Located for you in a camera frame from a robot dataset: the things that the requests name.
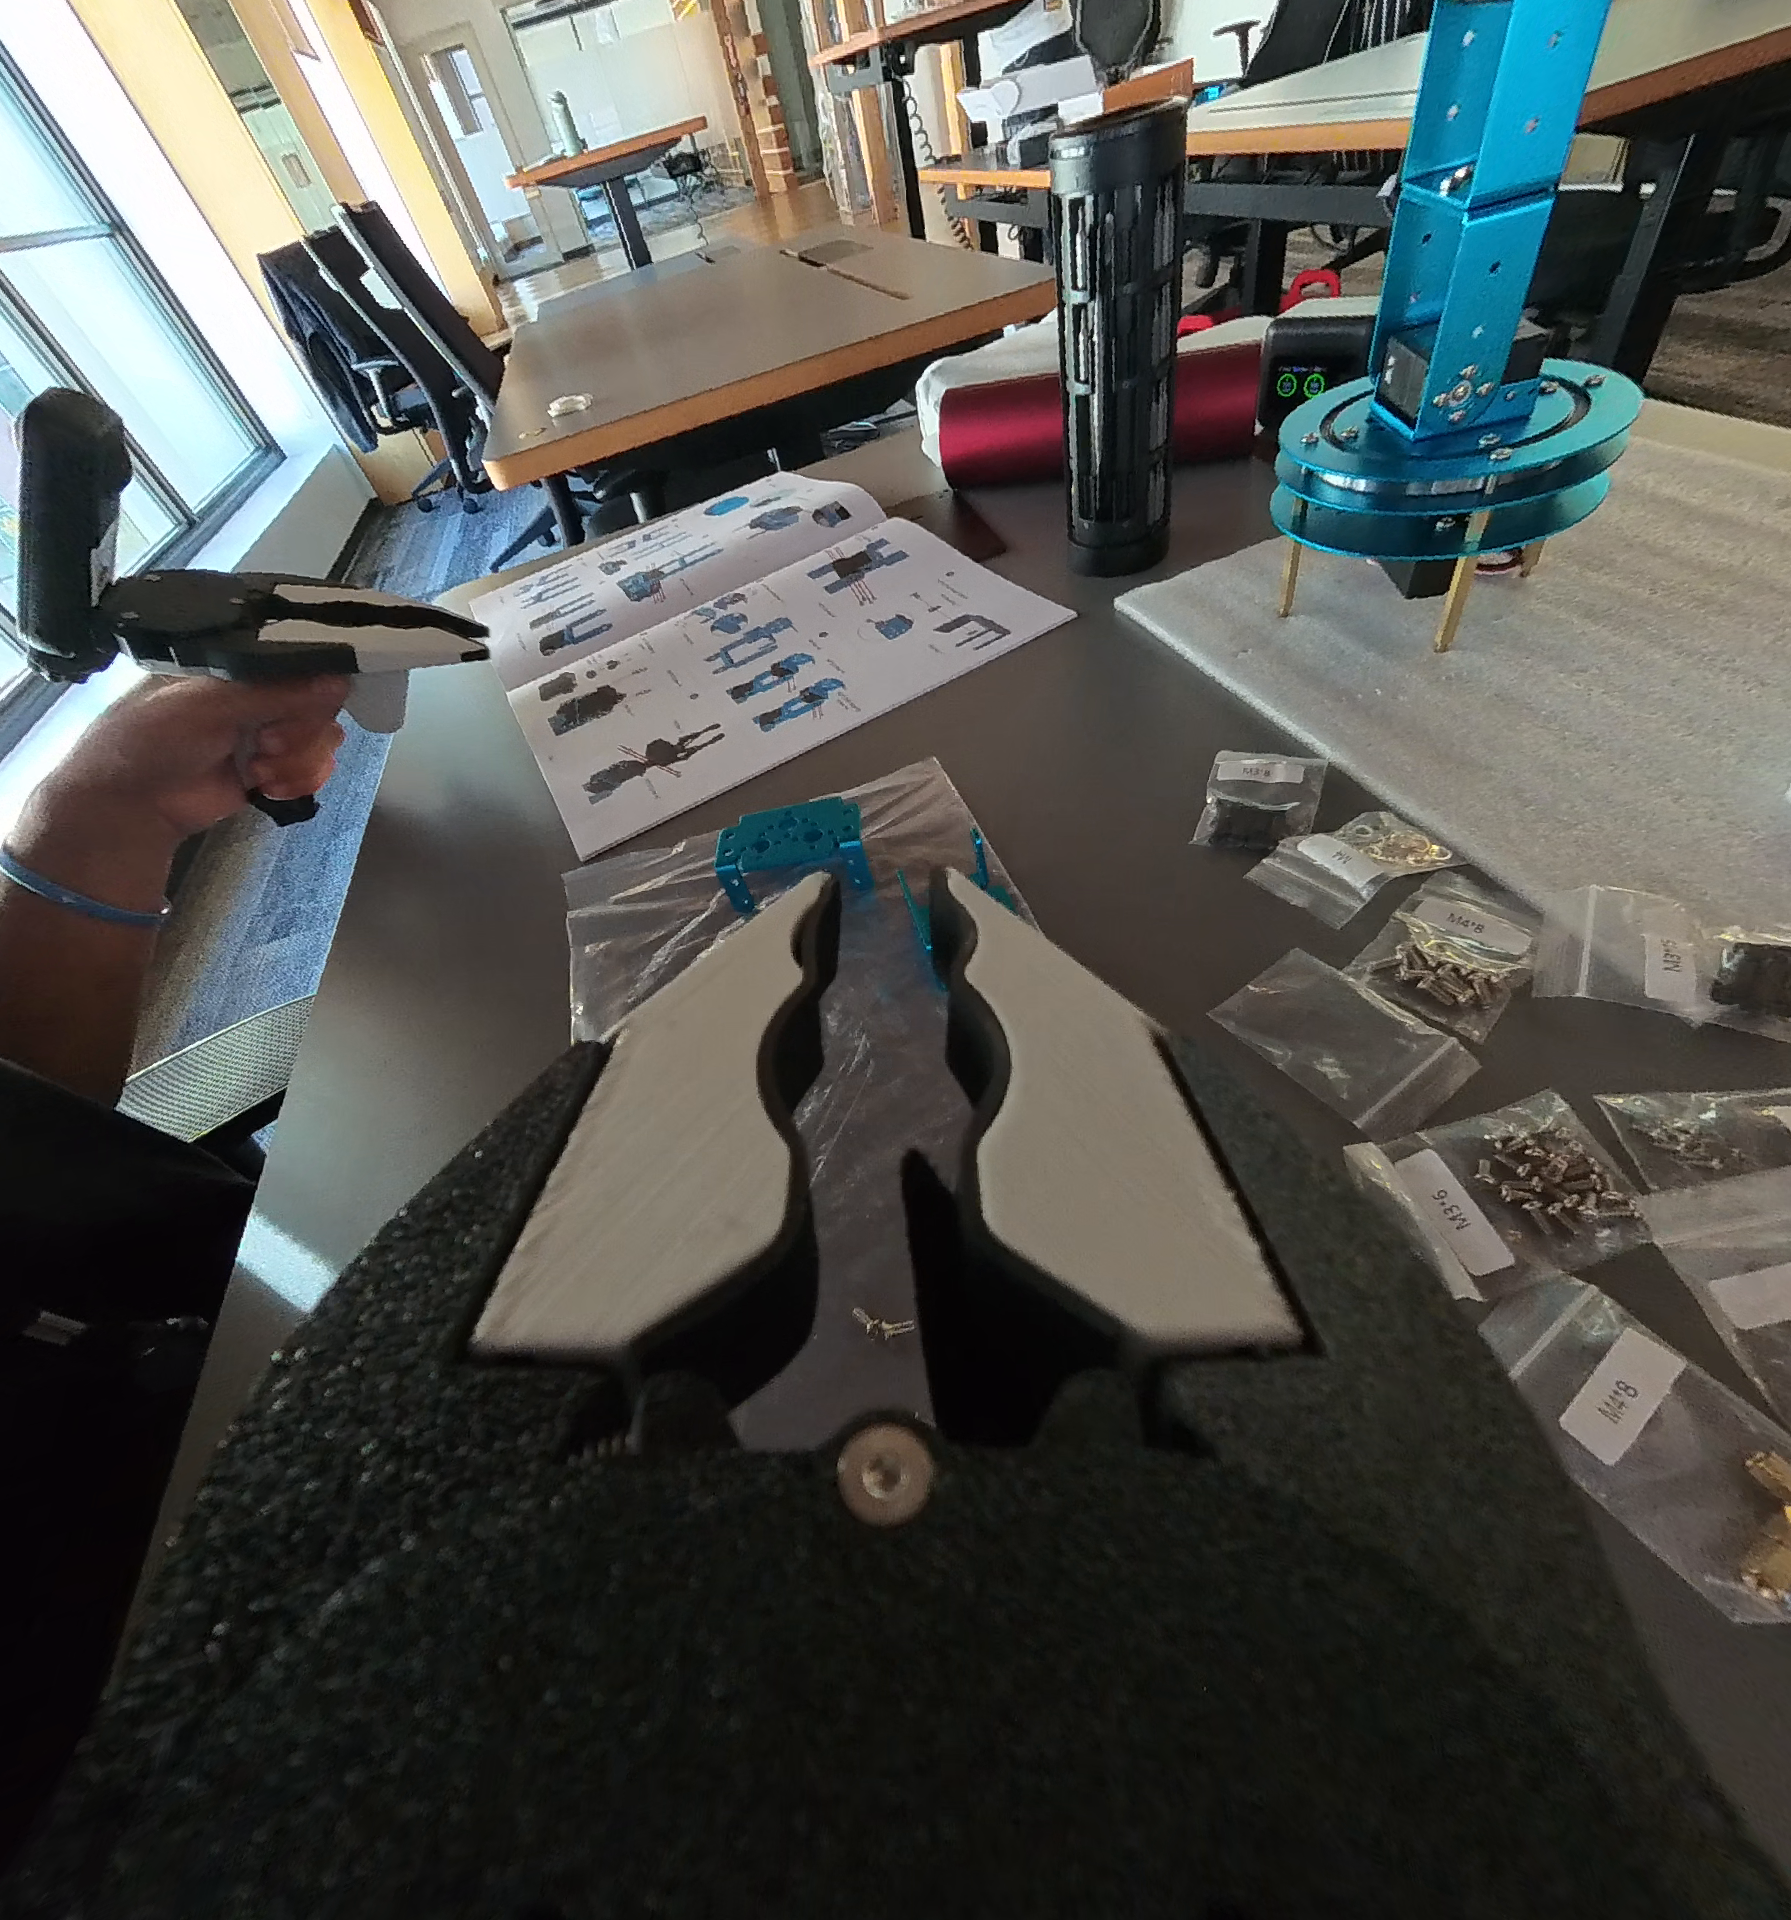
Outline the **pile of small screw bags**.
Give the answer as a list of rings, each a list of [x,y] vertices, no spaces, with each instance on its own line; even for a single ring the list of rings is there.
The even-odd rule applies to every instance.
[[[1602,886],[1538,919],[1393,814],[1316,832],[1324,774],[1216,753],[1195,845],[1333,926],[1414,889],[1344,967],[1292,950],[1214,1022],[1360,1130],[1352,1176],[1486,1308],[1579,1492],[1727,1619],[1791,1623],[1791,1087],[1599,1094],[1627,1170],[1559,1090],[1428,1126],[1525,988],[1791,1036],[1791,934]]]

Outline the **black office chair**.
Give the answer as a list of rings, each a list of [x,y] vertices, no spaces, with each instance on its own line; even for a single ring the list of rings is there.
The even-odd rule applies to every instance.
[[[261,253],[257,267],[289,345],[353,451],[434,427],[413,372],[304,244]]]
[[[459,492],[492,492],[484,443],[494,422],[508,348],[477,332],[378,205],[338,205],[335,220],[364,271],[387,289],[381,318],[427,393]]]

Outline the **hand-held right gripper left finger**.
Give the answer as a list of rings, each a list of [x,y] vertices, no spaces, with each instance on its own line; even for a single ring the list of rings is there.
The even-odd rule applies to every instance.
[[[592,1368],[634,1452],[738,1451],[731,1408],[798,1356],[818,1305],[793,1108],[826,1066],[837,948],[837,878],[802,877],[584,1049],[475,1364]]]

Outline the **black patterned bottle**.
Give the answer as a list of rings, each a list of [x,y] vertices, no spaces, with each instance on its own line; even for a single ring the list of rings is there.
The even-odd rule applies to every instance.
[[[1057,131],[1049,164],[1071,568],[1120,578],[1169,548],[1188,102]]]

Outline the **blue wristband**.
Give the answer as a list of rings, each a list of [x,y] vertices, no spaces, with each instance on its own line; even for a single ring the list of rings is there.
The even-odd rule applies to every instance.
[[[158,906],[149,910],[118,906],[107,899],[97,899],[89,892],[82,892],[74,886],[63,886],[56,878],[34,872],[28,864],[18,861],[10,847],[0,847],[0,877],[17,886],[20,892],[28,892],[34,899],[43,899],[45,903],[68,910],[93,924],[115,924],[132,931],[149,931],[160,929],[172,914],[169,899],[158,902]]]

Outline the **white plastic wrap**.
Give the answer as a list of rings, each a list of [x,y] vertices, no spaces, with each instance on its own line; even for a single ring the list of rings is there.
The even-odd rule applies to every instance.
[[[913,406],[916,412],[934,412],[958,386],[1047,373],[1057,373],[1057,330],[1052,324],[1026,324],[981,348],[931,361],[916,383]]]

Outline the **red fabric roll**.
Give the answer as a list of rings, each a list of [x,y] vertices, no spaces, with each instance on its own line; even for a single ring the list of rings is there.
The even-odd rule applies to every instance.
[[[1262,345],[1178,355],[1171,453],[1202,466],[1251,453]],[[940,360],[916,386],[926,449],[956,487],[1033,484],[1062,476],[1065,422],[1055,372],[989,373],[976,355]]]

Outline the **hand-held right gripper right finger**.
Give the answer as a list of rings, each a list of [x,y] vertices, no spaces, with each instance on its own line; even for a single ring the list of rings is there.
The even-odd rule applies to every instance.
[[[916,1277],[940,1432],[1028,1444],[1079,1376],[1142,1400],[1177,1362],[1304,1353],[1165,1032],[970,875],[932,872],[928,922],[970,1105],[948,1239]]]

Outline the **grey mesh chair seat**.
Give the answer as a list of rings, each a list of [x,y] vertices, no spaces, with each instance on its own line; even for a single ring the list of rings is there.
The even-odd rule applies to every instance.
[[[312,1004],[288,1000],[132,1072],[117,1112],[210,1151],[253,1147],[280,1116]]]

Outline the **small wooden background table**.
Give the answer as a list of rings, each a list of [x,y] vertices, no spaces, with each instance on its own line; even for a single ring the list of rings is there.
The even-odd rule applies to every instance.
[[[582,155],[566,155],[525,166],[521,171],[507,176],[507,187],[563,187],[567,192],[584,187],[602,188],[615,218],[619,250],[625,253],[630,268],[639,271],[653,265],[653,253],[626,181],[630,178],[657,166],[683,139],[705,131],[707,128],[708,121],[702,113],[695,113],[657,131],[634,135],[599,147],[589,147]]]

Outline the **person's left hand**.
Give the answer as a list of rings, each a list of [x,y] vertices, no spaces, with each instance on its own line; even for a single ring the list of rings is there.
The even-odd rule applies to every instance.
[[[174,852],[250,804],[298,815],[329,781],[352,681],[149,679],[30,799],[20,850]]]

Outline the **white foam sheet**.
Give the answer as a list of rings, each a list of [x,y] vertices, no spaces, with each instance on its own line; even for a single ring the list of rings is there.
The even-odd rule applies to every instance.
[[[1376,568],[1283,539],[1120,610],[1525,899],[1588,884],[1791,924],[1791,470],[1641,440],[1451,648]]]

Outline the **wooden office desk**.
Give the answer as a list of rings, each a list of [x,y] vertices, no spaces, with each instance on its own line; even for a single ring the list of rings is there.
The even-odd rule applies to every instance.
[[[1193,217],[1234,260],[1214,311],[1267,315],[1300,227],[1343,227],[1346,260],[1387,227],[1378,181],[1411,136],[1422,31],[1193,109]],[[1625,361],[1678,293],[1791,257],[1791,5],[1612,5],[1579,135],[1627,146],[1614,187],[1564,188],[1534,309],[1595,324]]]

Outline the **blue metal bracket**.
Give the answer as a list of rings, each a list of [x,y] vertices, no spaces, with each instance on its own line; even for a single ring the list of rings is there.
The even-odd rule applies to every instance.
[[[860,891],[876,889],[854,799],[822,796],[807,804],[746,814],[716,839],[716,881],[731,908],[760,914],[752,875],[802,872],[841,864]]]
[[[989,899],[995,899],[1006,910],[1026,919],[1026,924],[1033,924],[1033,915],[1026,910],[1021,899],[1016,899],[1008,891],[1008,886],[1003,886],[1003,881],[998,877],[993,877],[992,866],[989,866],[989,847],[986,847],[986,840],[983,835],[983,829],[970,827],[970,843],[974,843],[974,870],[970,870],[974,884]],[[896,877],[897,877],[903,903],[907,908],[910,926],[913,931],[916,944],[923,951],[923,962],[928,963],[931,983],[937,990],[945,992],[945,985],[942,982],[942,972],[940,972],[940,967],[934,963],[934,956],[932,956],[932,915],[931,915],[931,908],[923,899],[916,897],[916,891],[910,886],[907,872],[900,866],[896,868]]]

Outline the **large dark neighbouring table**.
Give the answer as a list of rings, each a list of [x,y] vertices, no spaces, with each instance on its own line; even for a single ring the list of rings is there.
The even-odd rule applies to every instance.
[[[907,377],[1055,304],[1041,261],[878,227],[694,253],[549,300],[515,330],[484,466],[499,489],[879,373]]]

